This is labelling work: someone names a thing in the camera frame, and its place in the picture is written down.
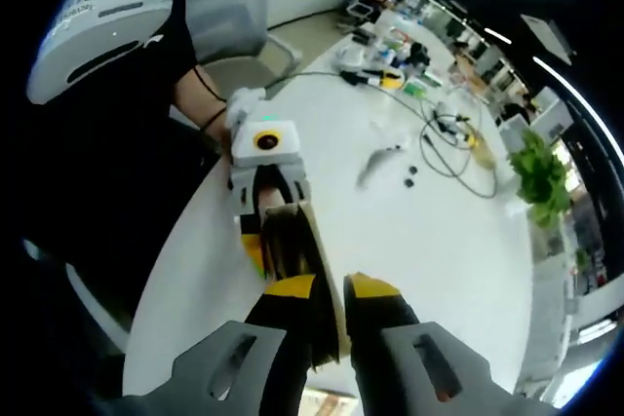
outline office desk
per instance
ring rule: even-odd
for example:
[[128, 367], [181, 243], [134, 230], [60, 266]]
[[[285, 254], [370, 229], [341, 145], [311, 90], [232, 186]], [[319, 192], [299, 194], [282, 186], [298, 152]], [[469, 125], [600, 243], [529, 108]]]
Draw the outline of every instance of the office desk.
[[[333, 55], [348, 41], [338, 42], [306, 70], [330, 71]], [[415, 100], [409, 105], [418, 107]], [[481, 112], [474, 103], [457, 105], [473, 117]], [[265, 116], [296, 122], [312, 205], [340, 294], [342, 277], [358, 271], [394, 284], [422, 321], [437, 321], [481, 353], [494, 381], [513, 390], [530, 316], [526, 218], [506, 218], [497, 200], [480, 199], [426, 167], [414, 138], [422, 123], [377, 90], [353, 88], [331, 76], [298, 77], [252, 115]], [[492, 151], [504, 158], [485, 110], [481, 130]], [[374, 174], [368, 188], [356, 188], [371, 151], [405, 141], [411, 142], [408, 151]], [[465, 152], [438, 146], [459, 169]], [[418, 174], [409, 189], [404, 179], [412, 165]], [[226, 177], [221, 161], [156, 262], [128, 344], [126, 395], [145, 394], [164, 383], [177, 355], [222, 323], [243, 320], [262, 292], [227, 206]], [[484, 192], [491, 189], [491, 174], [473, 163], [465, 180]], [[308, 385], [358, 394], [349, 359], [310, 371]]]

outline yellow circle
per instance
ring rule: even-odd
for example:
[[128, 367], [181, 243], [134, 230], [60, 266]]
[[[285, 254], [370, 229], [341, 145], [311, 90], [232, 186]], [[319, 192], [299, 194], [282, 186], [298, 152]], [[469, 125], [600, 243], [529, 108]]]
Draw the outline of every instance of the yellow circle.
[[[261, 138], [265, 137], [265, 136], [274, 136], [277, 139], [277, 143], [275, 144], [274, 147], [272, 148], [262, 148], [260, 147], [260, 145], [258, 145], [259, 141]], [[262, 131], [259, 132], [255, 135], [255, 137], [253, 138], [253, 144], [259, 148], [260, 150], [272, 150], [273, 148], [275, 148], [278, 144], [280, 143], [280, 133], [276, 132], [276, 131]]]

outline wire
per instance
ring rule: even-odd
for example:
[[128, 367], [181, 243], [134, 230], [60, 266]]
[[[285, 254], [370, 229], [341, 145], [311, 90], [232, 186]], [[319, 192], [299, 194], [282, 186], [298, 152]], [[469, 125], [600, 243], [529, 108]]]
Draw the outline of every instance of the wire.
[[[287, 75], [284, 77], [280, 77], [277, 80], [271, 82], [269, 85], [267, 85], [265, 88], [266, 90], [275, 87], [276, 85], [279, 85], [280, 83], [286, 81], [286, 80], [290, 80], [291, 78], [295, 78], [295, 77], [303, 77], [303, 76], [313, 76], [313, 75], [317, 75], [317, 76], [331, 76], [331, 77], [338, 77], [338, 78], [342, 78], [340, 77], [339, 74], [334, 73], [334, 72], [298, 72], [298, 73], [294, 73], [291, 75]], [[461, 176], [464, 174], [464, 172], [466, 172], [466, 170], [468, 169], [468, 165], [470, 163], [471, 160], [471, 156], [472, 154], [469, 152], [468, 156], [466, 157], [466, 161], [464, 163], [464, 166], [461, 168], [460, 171], [455, 171], [453, 170], [449, 163], [447, 162], [447, 160], [445, 160], [444, 156], [442, 156], [442, 154], [440, 153], [440, 151], [438, 150], [438, 148], [436, 148], [436, 146], [433, 144], [433, 142], [431, 141], [431, 138], [429, 137], [429, 135], [426, 133], [427, 129], [431, 129], [431, 131], [433, 131], [435, 134], [437, 134], [440, 139], [446, 143], [447, 145], [459, 149], [459, 150], [470, 150], [470, 147], [462, 147], [462, 146], [458, 146], [457, 142], [451, 142], [449, 140], [447, 140], [443, 134], [441, 132], [438, 132], [434, 127], [433, 127], [433, 123], [437, 122], [437, 119], [431, 118], [431, 119], [427, 119], [424, 115], [424, 109], [422, 107], [422, 103], [423, 101], [428, 101], [429, 103], [436, 105], [436, 103], [434, 103], [433, 101], [426, 99], [426, 98], [418, 98], [418, 100], [420, 101], [420, 109], [422, 112], [422, 115], [418, 114], [418, 112], [411, 108], [411, 106], [405, 104], [401, 99], [399, 99], [398, 97], [396, 97], [395, 95], [388, 93], [387, 91], [383, 90], [382, 88], [379, 88], [375, 85], [372, 85], [370, 83], [362, 83], [361, 85], [364, 85], [366, 87], [370, 87], [373, 88], [374, 90], [377, 90], [378, 92], [389, 96], [390, 98], [394, 99], [396, 102], [398, 102], [399, 104], [401, 104], [404, 108], [406, 108], [408, 110], [408, 112], [410, 112], [411, 114], [413, 114], [414, 116], [416, 116], [420, 121], [423, 122], [424, 126], [422, 128], [422, 130], [420, 131], [420, 135], [419, 135], [419, 141], [420, 141], [420, 153], [422, 155], [422, 159], [425, 162], [425, 164], [431, 168], [431, 170], [433, 172], [436, 172], [437, 174], [443, 176], [443, 177], [449, 177], [449, 178], [455, 178], [457, 179], [457, 181], [469, 192], [471, 192], [472, 194], [476, 195], [477, 197], [480, 197], [482, 199], [493, 199], [496, 196], [497, 193], [497, 187], [498, 187], [498, 181], [496, 179], [496, 174], [494, 172], [492, 172], [492, 179], [493, 179], [493, 189], [492, 189], [492, 193], [491, 194], [482, 194], [480, 192], [478, 192], [477, 190], [475, 190], [474, 188], [470, 187], [462, 178]], [[480, 105], [479, 106], [480, 109], [480, 115], [479, 115], [479, 125], [478, 128], [481, 126], [481, 122], [482, 122], [482, 117], [483, 117], [483, 107]], [[438, 115], [437, 117], [455, 117], [452, 116], [450, 114], [441, 114]], [[427, 156], [425, 155], [424, 149], [423, 149], [423, 144], [422, 141], [425, 141], [435, 152], [436, 156], [438, 157], [438, 159], [442, 162], [442, 164], [445, 166], [445, 168], [448, 170], [448, 173], [436, 168], [427, 158]]]
[[197, 71], [197, 67], [193, 67], [193, 71], [195, 72], [195, 75], [197, 76], [197, 78], [199, 78], [199, 81], [202, 82], [202, 85], [204, 85], [204, 88], [206, 90], [208, 90], [210, 92], [211, 95], [213, 95], [217, 100], [221, 101], [221, 102], [227, 102], [226, 99], [223, 99], [221, 96], [219, 96], [215, 90], [213, 90], [211, 87], [208, 86], [208, 83], [206, 83], [206, 81], [204, 80], [204, 78], [199, 74], [199, 72]]

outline white round table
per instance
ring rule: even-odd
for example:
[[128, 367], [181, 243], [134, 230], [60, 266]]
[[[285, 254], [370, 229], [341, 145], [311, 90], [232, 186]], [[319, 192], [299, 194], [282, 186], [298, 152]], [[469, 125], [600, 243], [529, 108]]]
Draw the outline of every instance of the white round table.
[[[306, 70], [331, 70], [335, 51], [348, 41], [337, 43]], [[461, 94], [450, 99], [474, 119], [482, 112]], [[481, 131], [503, 160], [496, 126], [483, 112]], [[493, 380], [513, 390], [530, 317], [526, 218], [506, 217], [496, 199], [480, 199], [429, 169], [415, 138], [422, 123], [371, 88], [354, 88], [329, 76], [295, 78], [252, 118], [265, 116], [297, 125], [312, 206], [340, 294], [342, 278], [358, 271], [393, 284], [421, 321], [438, 322], [472, 347], [488, 359]], [[366, 189], [356, 187], [373, 150], [407, 140], [408, 151], [375, 173]], [[438, 143], [459, 169], [466, 154]], [[409, 166], [418, 173], [410, 175]], [[156, 262], [128, 344], [125, 395], [142, 395], [164, 383], [177, 355], [222, 323], [242, 321], [263, 290], [226, 202], [226, 172], [220, 161]], [[411, 188], [404, 184], [408, 177]], [[484, 193], [491, 190], [491, 174], [474, 163], [464, 178]], [[310, 371], [308, 385], [358, 395], [349, 359]]]

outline black wristband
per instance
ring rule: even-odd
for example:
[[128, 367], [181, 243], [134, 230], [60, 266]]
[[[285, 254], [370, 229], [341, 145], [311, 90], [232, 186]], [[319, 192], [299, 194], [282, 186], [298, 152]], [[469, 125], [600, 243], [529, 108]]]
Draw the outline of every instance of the black wristband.
[[216, 114], [214, 114], [206, 124], [204, 124], [202, 127], [199, 128], [199, 132], [204, 133], [206, 131], [206, 129], [208, 127], [210, 127], [213, 122], [218, 119], [218, 116], [220, 116], [221, 114], [223, 114], [225, 112], [226, 107], [223, 106], [223, 108], [221, 110], [219, 110]]

